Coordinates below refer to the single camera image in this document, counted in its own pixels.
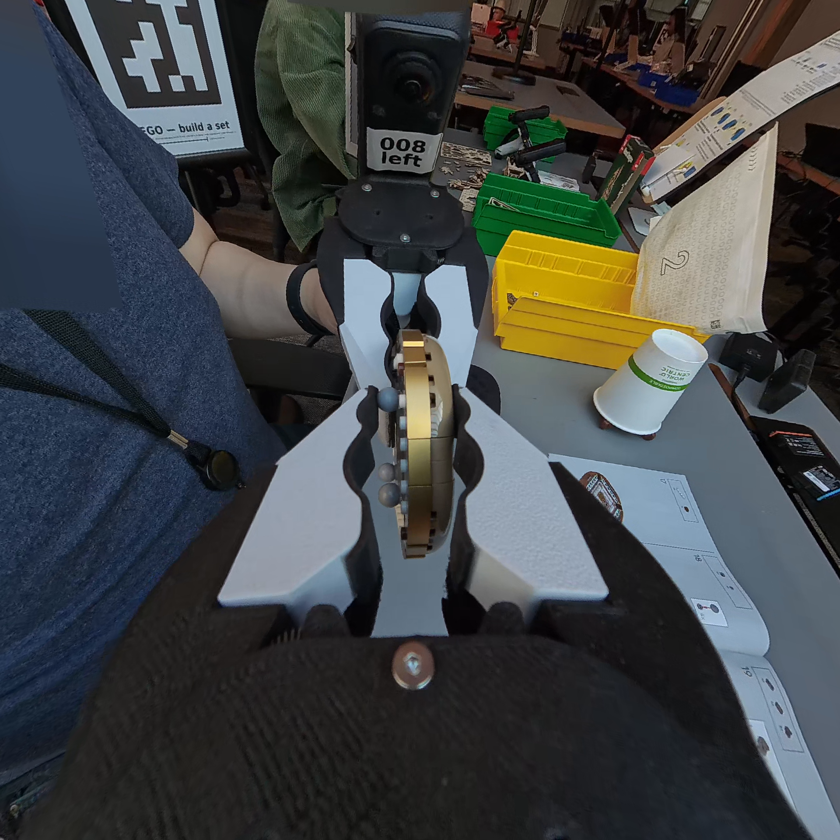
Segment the black framed marker sign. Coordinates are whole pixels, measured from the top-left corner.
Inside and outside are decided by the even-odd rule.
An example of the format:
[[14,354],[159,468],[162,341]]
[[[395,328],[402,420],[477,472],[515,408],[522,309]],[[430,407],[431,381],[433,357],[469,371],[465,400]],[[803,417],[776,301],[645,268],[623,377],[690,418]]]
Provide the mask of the black framed marker sign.
[[246,153],[215,2],[44,6],[113,106],[176,159]]

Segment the person's navy sweatshirt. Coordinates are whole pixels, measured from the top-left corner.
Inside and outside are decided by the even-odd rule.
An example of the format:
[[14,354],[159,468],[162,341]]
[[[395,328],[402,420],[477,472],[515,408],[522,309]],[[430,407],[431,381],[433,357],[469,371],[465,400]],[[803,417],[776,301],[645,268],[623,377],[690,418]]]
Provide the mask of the person's navy sweatshirt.
[[[28,2],[87,165],[120,301],[72,318],[166,422],[244,478],[284,446],[182,256],[194,208],[174,157],[124,117]],[[172,441],[94,406],[2,388],[2,783],[57,759],[110,648],[234,495]]]

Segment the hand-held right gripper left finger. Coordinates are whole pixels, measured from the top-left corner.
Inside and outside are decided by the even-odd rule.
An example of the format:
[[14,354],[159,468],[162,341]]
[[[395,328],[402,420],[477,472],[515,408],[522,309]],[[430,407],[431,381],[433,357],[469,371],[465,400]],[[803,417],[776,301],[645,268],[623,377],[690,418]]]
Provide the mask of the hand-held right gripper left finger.
[[382,562],[364,484],[375,467],[377,390],[355,393],[283,455],[227,575],[224,607],[282,605],[301,627],[330,605],[371,634]]

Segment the round gold lego base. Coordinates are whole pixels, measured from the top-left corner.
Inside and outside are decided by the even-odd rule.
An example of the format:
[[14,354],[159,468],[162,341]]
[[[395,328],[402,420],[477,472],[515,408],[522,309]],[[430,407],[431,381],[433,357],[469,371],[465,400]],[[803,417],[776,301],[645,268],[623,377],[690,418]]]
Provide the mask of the round gold lego base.
[[380,434],[392,461],[378,468],[379,501],[393,509],[403,556],[438,550],[454,499],[455,409],[445,352],[415,329],[398,333],[391,356],[393,387],[379,391]]

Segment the black power adapter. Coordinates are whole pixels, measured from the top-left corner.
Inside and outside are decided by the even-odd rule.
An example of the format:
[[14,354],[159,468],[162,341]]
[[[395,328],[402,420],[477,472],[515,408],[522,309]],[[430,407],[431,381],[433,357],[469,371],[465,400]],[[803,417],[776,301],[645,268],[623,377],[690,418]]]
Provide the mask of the black power adapter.
[[777,347],[762,334],[731,332],[718,360],[742,379],[765,382],[775,370],[777,357]]

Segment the printed instruction sheet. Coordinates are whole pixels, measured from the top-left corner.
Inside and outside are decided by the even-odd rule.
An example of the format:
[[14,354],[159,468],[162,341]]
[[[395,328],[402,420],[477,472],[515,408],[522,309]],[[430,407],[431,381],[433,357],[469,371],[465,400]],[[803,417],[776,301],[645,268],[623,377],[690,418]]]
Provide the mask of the printed instruction sheet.
[[647,204],[662,201],[707,165],[788,111],[839,83],[839,34],[762,71],[740,89],[702,109],[655,153],[642,180]]

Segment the white paper bag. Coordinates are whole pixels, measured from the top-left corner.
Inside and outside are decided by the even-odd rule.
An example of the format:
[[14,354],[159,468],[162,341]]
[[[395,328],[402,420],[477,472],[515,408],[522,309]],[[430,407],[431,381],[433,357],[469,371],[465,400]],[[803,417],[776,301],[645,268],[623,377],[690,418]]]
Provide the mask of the white paper bag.
[[630,312],[708,335],[761,333],[778,126],[673,206],[640,248]]

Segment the yellow plastic bin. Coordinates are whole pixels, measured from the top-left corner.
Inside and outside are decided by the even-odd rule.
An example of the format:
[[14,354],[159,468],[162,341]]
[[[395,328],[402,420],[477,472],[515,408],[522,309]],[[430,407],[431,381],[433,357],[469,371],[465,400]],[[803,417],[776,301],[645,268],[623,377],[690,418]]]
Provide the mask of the yellow plastic bin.
[[708,341],[684,324],[631,313],[637,260],[617,248],[512,231],[492,271],[501,348],[616,370],[657,329]]

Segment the black handled tool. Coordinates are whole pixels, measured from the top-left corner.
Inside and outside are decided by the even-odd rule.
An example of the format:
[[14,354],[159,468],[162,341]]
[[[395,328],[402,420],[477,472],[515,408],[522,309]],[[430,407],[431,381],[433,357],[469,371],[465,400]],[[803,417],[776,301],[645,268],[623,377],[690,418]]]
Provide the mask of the black handled tool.
[[534,143],[531,138],[529,122],[548,119],[550,107],[545,104],[537,108],[521,109],[511,112],[508,120],[512,126],[504,141],[494,150],[495,158],[507,159],[513,165],[524,170],[524,178],[531,183],[541,183],[540,173],[536,168],[538,161],[566,152],[563,138],[554,138],[545,143]]

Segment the lego instruction booklet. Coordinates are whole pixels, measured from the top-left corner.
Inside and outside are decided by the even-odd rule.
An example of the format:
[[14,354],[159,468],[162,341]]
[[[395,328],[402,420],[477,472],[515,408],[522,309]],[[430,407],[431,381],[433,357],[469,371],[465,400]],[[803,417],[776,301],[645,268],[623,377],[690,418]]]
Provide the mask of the lego instruction booklet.
[[549,455],[656,558],[723,658],[759,754],[783,793],[810,756],[783,687],[764,658],[770,634],[725,564],[685,476]]

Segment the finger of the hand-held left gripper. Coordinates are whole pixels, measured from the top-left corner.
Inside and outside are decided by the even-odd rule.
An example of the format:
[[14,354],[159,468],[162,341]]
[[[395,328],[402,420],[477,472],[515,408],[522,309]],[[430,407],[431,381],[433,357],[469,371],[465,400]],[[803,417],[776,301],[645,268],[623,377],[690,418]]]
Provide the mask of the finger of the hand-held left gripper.
[[392,297],[392,276],[388,272],[367,259],[344,260],[339,335],[360,389],[391,386],[385,363],[391,339],[383,327],[382,311]]
[[452,385],[467,386],[478,328],[465,267],[440,266],[421,280],[420,317],[444,352]]

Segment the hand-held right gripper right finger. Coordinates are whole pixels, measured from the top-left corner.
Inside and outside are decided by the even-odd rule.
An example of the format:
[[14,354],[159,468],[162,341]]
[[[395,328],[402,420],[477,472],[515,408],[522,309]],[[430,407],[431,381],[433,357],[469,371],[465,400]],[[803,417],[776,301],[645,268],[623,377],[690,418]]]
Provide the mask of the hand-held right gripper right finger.
[[468,612],[603,602],[608,588],[548,457],[467,388],[454,386],[455,504],[447,598]]

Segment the black rectangular device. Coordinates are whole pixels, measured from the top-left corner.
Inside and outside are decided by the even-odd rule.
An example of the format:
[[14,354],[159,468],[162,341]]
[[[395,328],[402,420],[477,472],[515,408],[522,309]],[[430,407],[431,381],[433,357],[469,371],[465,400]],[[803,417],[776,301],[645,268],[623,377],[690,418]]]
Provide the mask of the black rectangular device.
[[805,393],[811,382],[816,353],[801,349],[792,354],[767,380],[758,402],[760,411],[774,414]]

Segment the black wristband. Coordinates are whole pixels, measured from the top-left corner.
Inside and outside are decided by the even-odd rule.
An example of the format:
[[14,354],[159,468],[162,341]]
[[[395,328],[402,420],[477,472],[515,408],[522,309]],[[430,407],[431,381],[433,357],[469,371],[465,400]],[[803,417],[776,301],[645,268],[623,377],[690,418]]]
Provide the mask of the black wristband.
[[311,318],[303,307],[301,301],[301,285],[305,275],[317,268],[317,260],[311,260],[305,264],[296,266],[287,279],[286,298],[287,307],[290,315],[293,317],[298,327],[305,333],[313,336],[313,341],[318,341],[328,335],[333,335],[333,332],[323,327],[314,318]]

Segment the white paper cup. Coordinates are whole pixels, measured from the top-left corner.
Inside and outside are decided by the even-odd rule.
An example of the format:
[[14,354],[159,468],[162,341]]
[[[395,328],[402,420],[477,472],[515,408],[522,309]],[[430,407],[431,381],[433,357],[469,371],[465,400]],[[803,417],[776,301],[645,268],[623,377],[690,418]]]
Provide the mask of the white paper cup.
[[657,329],[593,394],[599,417],[640,437],[656,432],[708,360],[704,345],[673,329]]

